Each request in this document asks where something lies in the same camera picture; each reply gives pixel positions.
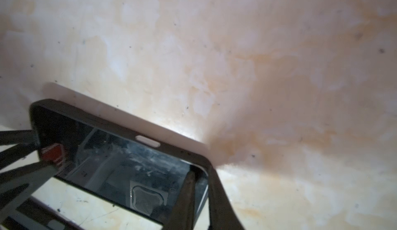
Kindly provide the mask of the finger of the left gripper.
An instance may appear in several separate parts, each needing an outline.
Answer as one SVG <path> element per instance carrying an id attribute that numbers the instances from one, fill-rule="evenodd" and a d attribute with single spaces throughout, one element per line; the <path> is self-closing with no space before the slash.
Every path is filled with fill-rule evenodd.
<path id="1" fill-rule="evenodd" d="M 1 169 L 38 150 L 37 135 L 33 130 L 1 131 L 1 146 L 11 145 L 1 151 Z"/>
<path id="2" fill-rule="evenodd" d="M 1 222 L 58 172 L 49 161 L 41 161 L 1 174 Z"/>

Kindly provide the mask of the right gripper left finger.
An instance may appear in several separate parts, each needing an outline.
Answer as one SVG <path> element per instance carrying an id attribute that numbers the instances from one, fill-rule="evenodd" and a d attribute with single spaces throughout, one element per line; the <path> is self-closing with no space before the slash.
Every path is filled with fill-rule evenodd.
<path id="1" fill-rule="evenodd" d="M 193 230 L 195 219 L 195 173 L 189 171 L 163 230 Z"/>

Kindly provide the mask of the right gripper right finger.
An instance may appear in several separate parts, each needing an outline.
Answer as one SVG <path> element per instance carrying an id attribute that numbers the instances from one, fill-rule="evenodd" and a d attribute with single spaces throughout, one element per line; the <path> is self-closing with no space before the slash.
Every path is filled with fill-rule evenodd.
<path id="1" fill-rule="evenodd" d="M 213 167 L 208 169 L 209 230 L 244 230 L 237 218 L 220 178 Z"/>

